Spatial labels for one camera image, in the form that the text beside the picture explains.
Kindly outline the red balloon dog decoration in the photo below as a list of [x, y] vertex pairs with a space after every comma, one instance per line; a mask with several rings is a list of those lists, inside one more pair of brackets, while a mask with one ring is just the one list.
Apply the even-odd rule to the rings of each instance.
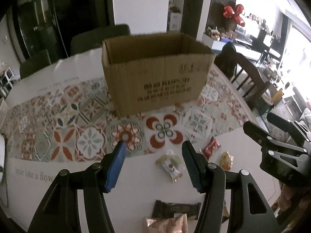
[[244, 11], [244, 6], [242, 4], [236, 5], [235, 9], [227, 5], [224, 7], [223, 16], [225, 18], [233, 18], [238, 25], [244, 27], [245, 21], [240, 17], [240, 14], [243, 11]]

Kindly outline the small white candy packet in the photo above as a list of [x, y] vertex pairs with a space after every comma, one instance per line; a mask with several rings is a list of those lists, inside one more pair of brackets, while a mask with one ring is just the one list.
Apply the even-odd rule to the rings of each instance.
[[183, 176], [184, 164], [180, 156], [176, 155], [172, 150], [162, 154], [155, 161], [155, 164], [168, 174], [173, 183], [176, 183]]

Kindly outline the brown cardboard box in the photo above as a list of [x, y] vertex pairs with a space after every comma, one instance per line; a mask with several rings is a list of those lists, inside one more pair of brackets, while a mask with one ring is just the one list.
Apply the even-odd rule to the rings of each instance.
[[119, 117], [196, 100], [215, 57], [184, 33], [127, 35], [103, 41], [102, 66]]

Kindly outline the white storage boxes hallway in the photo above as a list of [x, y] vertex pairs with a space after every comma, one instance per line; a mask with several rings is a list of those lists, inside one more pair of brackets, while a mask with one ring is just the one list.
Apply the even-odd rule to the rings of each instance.
[[180, 31], [182, 14], [178, 7], [169, 9], [169, 31]]

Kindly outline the dark upholstered chair left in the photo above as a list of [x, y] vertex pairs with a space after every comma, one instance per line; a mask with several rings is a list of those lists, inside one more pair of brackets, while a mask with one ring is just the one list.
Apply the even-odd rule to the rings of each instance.
[[26, 60], [19, 68], [19, 75], [21, 79], [27, 78], [30, 75], [50, 66], [51, 60], [48, 50], [42, 50], [33, 56], [31, 59]]

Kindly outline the white electric hot plate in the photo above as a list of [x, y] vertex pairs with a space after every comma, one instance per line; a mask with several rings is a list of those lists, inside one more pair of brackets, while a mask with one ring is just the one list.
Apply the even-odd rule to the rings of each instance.
[[3, 181], [5, 170], [5, 155], [6, 155], [6, 137], [4, 134], [0, 135], [0, 183]]

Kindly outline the yellow quail egg packet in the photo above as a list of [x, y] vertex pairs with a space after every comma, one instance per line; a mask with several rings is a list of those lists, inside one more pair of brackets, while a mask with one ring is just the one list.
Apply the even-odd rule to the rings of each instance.
[[230, 155], [227, 151], [221, 155], [221, 168], [225, 171], [230, 171], [233, 165], [234, 157]]

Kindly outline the wooden dining chair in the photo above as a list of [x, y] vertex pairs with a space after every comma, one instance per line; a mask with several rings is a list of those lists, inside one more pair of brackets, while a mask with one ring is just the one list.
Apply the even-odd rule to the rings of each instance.
[[232, 42], [226, 43], [220, 54], [215, 57], [214, 64], [233, 84], [243, 72], [246, 73], [244, 80], [238, 84], [237, 91], [240, 90], [246, 82], [251, 86], [243, 94], [242, 98], [251, 110], [257, 106], [257, 101], [269, 88], [271, 83], [264, 81], [257, 67], [241, 53], [237, 53]]

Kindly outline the red small candy packet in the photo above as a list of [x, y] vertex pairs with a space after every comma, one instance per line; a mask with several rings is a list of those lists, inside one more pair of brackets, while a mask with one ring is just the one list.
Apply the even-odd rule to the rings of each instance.
[[213, 155], [213, 153], [221, 147], [221, 144], [214, 138], [211, 137], [210, 142], [202, 149], [202, 153], [207, 160]]

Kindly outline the rose gold foil snack bag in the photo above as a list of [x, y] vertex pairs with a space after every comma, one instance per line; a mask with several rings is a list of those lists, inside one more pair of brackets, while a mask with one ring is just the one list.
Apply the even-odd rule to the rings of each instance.
[[152, 217], [144, 219], [143, 232], [188, 232], [187, 214], [174, 214], [171, 218]]

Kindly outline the dark upholstered chair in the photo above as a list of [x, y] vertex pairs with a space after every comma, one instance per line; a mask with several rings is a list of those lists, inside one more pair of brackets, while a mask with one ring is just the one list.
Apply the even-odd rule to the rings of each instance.
[[130, 35], [131, 31], [127, 24], [100, 27], [72, 38], [71, 54], [80, 54], [89, 50], [99, 48], [106, 38]]
[[51, 60], [48, 50], [42, 50], [33, 56], [31, 59], [26, 60], [19, 68], [19, 75], [21, 79], [27, 78], [30, 75], [50, 66]]

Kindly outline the dark brown snack bar packet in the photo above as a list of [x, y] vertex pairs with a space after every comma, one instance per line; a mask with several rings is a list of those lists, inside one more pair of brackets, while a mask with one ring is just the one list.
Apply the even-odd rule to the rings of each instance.
[[178, 215], [186, 214], [188, 219], [197, 220], [199, 217], [201, 203], [165, 203], [160, 200], [155, 201], [152, 218], [169, 219]]

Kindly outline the white shoe rack shelf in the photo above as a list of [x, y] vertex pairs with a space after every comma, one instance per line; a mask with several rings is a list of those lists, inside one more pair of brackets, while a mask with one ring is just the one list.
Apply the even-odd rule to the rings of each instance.
[[10, 90], [13, 87], [12, 78], [14, 77], [14, 73], [11, 68], [7, 68], [1, 73], [1, 94], [3, 97], [6, 97]]

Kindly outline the patterned floral table runner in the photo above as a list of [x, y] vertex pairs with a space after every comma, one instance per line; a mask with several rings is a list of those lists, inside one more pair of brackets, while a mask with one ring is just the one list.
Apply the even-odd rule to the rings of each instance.
[[1, 128], [8, 157], [45, 163], [98, 161], [120, 140], [129, 157], [174, 150], [185, 140], [202, 149], [252, 117], [215, 67], [197, 100], [132, 116], [117, 115], [103, 78], [17, 93], [8, 105]]

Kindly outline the dark upholstered chair middle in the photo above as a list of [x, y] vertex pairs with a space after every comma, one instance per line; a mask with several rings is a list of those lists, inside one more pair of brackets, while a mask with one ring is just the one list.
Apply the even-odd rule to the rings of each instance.
[[71, 54], [80, 54], [89, 50], [99, 48], [106, 38], [130, 35], [131, 31], [127, 24], [100, 27], [72, 38]]

